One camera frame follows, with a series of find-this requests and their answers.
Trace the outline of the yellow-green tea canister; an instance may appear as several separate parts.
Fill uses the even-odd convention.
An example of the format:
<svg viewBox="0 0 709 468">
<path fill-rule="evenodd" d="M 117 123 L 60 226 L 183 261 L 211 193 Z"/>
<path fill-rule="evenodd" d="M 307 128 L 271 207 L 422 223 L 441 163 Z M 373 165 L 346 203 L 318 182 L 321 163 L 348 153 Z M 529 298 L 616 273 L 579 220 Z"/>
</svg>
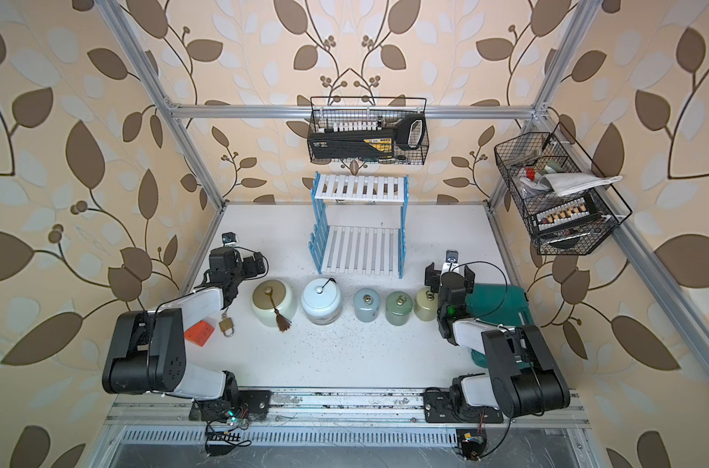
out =
<svg viewBox="0 0 709 468">
<path fill-rule="evenodd" d="M 438 294 L 430 287 L 422 288 L 415 296 L 414 313 L 423 322 L 436 320 L 438 316 Z"/>
</svg>

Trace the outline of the cream jar with tassel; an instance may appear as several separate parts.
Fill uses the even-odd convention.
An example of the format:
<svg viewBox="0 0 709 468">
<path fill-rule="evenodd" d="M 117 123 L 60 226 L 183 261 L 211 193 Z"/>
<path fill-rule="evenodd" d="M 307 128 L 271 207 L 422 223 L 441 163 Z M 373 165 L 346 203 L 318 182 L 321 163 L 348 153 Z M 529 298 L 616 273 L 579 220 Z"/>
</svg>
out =
<svg viewBox="0 0 709 468">
<path fill-rule="evenodd" d="M 290 284 L 277 279 L 261 283 L 251 296 L 251 310 L 262 325 L 287 332 L 297 310 Z"/>
</svg>

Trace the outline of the green tea canister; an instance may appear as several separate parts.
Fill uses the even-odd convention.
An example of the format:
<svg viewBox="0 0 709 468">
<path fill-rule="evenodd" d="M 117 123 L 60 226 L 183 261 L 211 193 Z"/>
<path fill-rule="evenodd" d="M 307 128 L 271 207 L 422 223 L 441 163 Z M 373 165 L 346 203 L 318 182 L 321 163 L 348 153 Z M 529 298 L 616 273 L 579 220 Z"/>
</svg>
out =
<svg viewBox="0 0 709 468">
<path fill-rule="evenodd" d="M 405 325 L 413 309 L 413 299 L 410 294 L 403 291 L 394 291 L 389 294 L 386 302 L 387 321 L 395 326 Z"/>
</svg>

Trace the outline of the blue tea canister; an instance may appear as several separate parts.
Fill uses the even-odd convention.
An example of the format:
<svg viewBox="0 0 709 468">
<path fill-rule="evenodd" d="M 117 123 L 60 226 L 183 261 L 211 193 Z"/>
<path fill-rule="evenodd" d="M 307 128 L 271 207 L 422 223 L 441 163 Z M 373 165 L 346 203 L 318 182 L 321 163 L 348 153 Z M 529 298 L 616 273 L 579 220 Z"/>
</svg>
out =
<svg viewBox="0 0 709 468">
<path fill-rule="evenodd" d="M 354 313 L 362 323 L 376 320 L 380 310 L 380 295 L 372 288 L 362 288 L 354 294 Z"/>
</svg>

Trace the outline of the pale blue round jar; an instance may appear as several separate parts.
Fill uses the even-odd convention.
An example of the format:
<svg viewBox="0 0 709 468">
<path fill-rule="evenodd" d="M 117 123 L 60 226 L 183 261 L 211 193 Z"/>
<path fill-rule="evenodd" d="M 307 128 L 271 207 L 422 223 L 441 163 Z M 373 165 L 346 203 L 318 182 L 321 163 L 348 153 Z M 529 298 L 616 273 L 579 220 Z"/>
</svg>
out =
<svg viewBox="0 0 709 468">
<path fill-rule="evenodd" d="M 311 280 L 302 292 L 301 305 L 307 318 L 325 326 L 336 321 L 342 312 L 342 292 L 334 278 Z"/>
</svg>

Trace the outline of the blue white wooden shelf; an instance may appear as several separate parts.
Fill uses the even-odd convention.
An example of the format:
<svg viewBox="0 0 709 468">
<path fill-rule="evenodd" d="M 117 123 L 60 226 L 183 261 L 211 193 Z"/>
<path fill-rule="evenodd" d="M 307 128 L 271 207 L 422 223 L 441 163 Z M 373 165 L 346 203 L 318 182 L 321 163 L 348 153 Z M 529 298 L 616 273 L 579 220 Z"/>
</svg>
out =
<svg viewBox="0 0 709 468">
<path fill-rule="evenodd" d="M 323 175 L 317 173 L 310 189 L 315 224 L 308 244 L 318 273 L 404 276 L 408 177 Z M 336 203 L 351 207 L 399 207 L 399 226 L 366 220 L 328 220 L 326 209 Z"/>
</svg>

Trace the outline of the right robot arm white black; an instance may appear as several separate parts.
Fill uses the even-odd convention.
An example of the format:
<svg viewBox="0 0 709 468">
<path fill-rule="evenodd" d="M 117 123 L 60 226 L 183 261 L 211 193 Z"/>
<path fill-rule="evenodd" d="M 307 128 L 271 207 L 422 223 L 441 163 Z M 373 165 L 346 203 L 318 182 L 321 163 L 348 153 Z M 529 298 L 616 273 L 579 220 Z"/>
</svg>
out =
<svg viewBox="0 0 709 468">
<path fill-rule="evenodd" d="M 469 295 L 475 291 L 475 273 L 469 265 L 434 263 L 425 269 L 425 286 L 438 299 L 436 323 L 443 339 L 485 356 L 486 372 L 454 378 L 445 392 L 428 389 L 436 401 L 460 422 L 479 422 L 489 410 L 514 419 L 541 417 L 566 409 L 571 395 L 562 372 L 534 325 L 495 325 L 471 315 Z"/>
</svg>

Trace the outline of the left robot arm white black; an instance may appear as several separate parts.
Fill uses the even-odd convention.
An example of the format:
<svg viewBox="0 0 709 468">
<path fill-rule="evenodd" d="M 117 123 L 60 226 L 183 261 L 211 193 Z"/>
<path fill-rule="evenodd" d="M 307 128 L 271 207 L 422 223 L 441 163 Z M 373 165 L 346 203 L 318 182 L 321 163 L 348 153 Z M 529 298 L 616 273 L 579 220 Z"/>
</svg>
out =
<svg viewBox="0 0 709 468">
<path fill-rule="evenodd" d="M 268 261 L 255 251 L 243 257 L 234 246 L 212 250 L 208 261 L 202 282 L 188 294 L 154 310 L 124 312 L 117 319 L 102 373 L 106 393 L 188 399 L 198 409 L 198 419 L 209 422 L 250 414 L 232 372 L 208 370 L 187 358 L 185 333 L 227 311 L 243 281 L 268 273 Z"/>
</svg>

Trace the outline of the brass padlock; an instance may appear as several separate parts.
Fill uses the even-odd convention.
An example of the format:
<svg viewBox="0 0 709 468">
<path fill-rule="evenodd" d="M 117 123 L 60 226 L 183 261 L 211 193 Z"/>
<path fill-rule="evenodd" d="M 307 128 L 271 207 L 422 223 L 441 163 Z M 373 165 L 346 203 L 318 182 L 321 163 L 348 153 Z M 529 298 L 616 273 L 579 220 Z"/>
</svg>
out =
<svg viewBox="0 0 709 468">
<path fill-rule="evenodd" d="M 232 337 L 235 333 L 235 325 L 233 319 L 227 314 L 223 313 L 222 318 L 219 322 L 219 329 L 223 333 L 224 337 Z"/>
</svg>

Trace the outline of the green plastic tool case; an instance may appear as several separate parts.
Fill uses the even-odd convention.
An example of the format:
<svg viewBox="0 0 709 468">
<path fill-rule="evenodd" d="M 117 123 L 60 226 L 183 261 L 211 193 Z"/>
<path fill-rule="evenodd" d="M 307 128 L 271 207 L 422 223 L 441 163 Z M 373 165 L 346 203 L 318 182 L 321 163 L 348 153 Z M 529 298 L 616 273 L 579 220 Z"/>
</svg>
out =
<svg viewBox="0 0 709 468">
<path fill-rule="evenodd" d="M 488 365 L 481 334 L 489 331 L 490 325 L 512 328 L 534 324 L 525 292 L 517 286 L 475 284 L 467 297 L 467 308 L 473 321 L 460 324 L 457 342 L 469 347 L 473 362 L 484 369 Z"/>
</svg>

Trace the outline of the red small box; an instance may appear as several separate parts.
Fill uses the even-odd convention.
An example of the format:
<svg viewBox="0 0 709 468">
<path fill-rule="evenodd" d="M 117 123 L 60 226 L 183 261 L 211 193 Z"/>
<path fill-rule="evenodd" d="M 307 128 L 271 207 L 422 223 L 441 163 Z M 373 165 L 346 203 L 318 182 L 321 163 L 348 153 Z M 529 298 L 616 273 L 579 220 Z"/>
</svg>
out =
<svg viewBox="0 0 709 468">
<path fill-rule="evenodd" d="M 210 323 L 200 321 L 184 331 L 184 339 L 196 346 L 204 347 L 214 332 L 215 328 Z"/>
</svg>

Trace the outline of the black yellow tool case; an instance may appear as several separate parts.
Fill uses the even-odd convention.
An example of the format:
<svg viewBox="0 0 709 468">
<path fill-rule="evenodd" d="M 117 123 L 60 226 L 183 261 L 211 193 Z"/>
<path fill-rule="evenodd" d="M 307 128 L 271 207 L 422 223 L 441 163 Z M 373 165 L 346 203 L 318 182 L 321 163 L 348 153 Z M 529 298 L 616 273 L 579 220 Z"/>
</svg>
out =
<svg viewBox="0 0 709 468">
<path fill-rule="evenodd" d="M 315 128 L 307 138 L 311 159 L 349 160 L 379 164 L 423 164 L 429 150 L 427 119 L 407 115 L 388 122 L 334 122 Z"/>
</svg>

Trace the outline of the white paper booklet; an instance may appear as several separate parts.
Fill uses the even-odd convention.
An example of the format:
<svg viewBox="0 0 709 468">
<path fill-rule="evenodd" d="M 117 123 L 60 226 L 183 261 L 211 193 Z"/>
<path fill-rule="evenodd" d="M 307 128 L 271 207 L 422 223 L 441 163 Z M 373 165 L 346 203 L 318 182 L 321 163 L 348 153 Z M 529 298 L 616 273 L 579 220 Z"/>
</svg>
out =
<svg viewBox="0 0 709 468">
<path fill-rule="evenodd" d="M 618 183 L 623 177 L 597 177 L 584 173 L 560 173 L 544 175 L 540 183 L 555 193 L 558 197 L 566 197 L 585 192 L 594 187 Z"/>
</svg>

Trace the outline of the drill bit set box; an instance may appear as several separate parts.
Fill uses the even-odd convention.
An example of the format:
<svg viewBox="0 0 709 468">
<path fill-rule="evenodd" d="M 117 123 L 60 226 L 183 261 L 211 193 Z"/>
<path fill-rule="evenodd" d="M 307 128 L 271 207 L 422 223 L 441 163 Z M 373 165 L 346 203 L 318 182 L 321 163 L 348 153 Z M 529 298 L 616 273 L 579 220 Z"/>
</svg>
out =
<svg viewBox="0 0 709 468">
<path fill-rule="evenodd" d="M 579 197 L 535 214 L 534 227 L 540 234 L 570 229 L 600 218 L 600 210 L 590 195 Z"/>
</svg>

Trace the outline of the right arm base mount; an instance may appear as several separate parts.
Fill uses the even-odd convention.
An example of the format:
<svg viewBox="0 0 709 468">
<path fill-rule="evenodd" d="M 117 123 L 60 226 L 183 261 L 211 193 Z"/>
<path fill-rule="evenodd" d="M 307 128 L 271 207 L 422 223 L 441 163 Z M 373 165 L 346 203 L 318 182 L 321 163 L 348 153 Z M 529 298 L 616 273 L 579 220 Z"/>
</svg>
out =
<svg viewBox="0 0 709 468">
<path fill-rule="evenodd" d="M 503 423 L 504 415 L 493 407 L 473 407 L 455 388 L 429 387 L 422 393 L 425 419 L 428 423 Z"/>
</svg>

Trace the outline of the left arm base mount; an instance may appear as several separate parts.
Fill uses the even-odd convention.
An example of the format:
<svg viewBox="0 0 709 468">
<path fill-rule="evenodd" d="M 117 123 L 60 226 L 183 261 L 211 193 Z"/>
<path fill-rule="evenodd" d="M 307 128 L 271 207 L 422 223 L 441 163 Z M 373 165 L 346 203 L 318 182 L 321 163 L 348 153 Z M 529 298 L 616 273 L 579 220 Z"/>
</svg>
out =
<svg viewBox="0 0 709 468">
<path fill-rule="evenodd" d="M 200 422 L 264 421 L 272 395 L 269 390 L 239 390 L 236 396 L 226 399 L 194 401 L 189 419 Z"/>
</svg>

